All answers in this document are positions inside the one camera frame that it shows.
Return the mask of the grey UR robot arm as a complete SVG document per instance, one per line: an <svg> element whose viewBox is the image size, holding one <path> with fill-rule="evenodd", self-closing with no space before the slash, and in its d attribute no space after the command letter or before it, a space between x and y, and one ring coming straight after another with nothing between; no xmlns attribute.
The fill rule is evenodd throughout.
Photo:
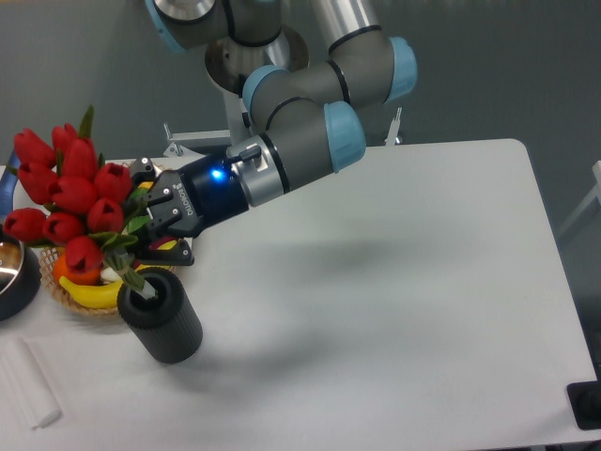
<svg viewBox="0 0 601 451"><path fill-rule="evenodd" d="M236 97L226 153L161 173L136 233L145 263L190 265L183 249L148 251L162 237L194 238L251 207L359 161L366 149L357 110L408 94L417 81L412 49L381 30L368 1L315 1L329 48L310 66L306 47L282 23L278 1L150 1L165 42L205 46L213 82Z"/></svg>

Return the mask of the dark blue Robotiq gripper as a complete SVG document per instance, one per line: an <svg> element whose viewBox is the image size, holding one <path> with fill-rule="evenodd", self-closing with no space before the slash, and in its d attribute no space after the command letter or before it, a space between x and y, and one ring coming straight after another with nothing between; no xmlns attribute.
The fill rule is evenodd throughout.
<svg viewBox="0 0 601 451"><path fill-rule="evenodd" d="M146 195L150 220L145 224L145 237L149 240L195 238L206 228L249 209L239 178L225 157L204 157L165 171L149 157L140 157L129 165L129 171L134 188L156 181ZM134 267L193 265L189 240L178 239L173 249L159 251L162 240L139 249Z"/></svg>

